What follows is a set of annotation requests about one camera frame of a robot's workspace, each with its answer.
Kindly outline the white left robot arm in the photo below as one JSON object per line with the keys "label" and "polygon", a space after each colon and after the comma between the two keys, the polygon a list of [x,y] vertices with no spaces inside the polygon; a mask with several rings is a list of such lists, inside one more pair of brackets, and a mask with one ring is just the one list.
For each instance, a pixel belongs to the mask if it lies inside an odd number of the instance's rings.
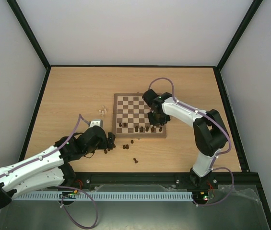
{"label": "white left robot arm", "polygon": [[41,153],[18,163],[0,168],[0,209],[23,194],[56,186],[70,186],[76,175],[70,165],[96,150],[111,150],[115,135],[101,127],[62,137]]}

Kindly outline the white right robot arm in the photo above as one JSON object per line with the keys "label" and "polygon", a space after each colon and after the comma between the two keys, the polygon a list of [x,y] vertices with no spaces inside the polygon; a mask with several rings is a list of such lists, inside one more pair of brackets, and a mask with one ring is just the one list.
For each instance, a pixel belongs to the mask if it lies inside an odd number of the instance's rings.
{"label": "white right robot arm", "polygon": [[215,109],[197,109],[180,102],[168,92],[158,95],[152,89],[147,90],[142,99],[151,109],[148,113],[150,125],[163,126],[170,121],[170,117],[175,117],[193,128],[199,153],[190,169],[189,180],[195,187],[203,187],[217,157],[223,154],[222,149],[226,143],[232,146],[219,112]]}

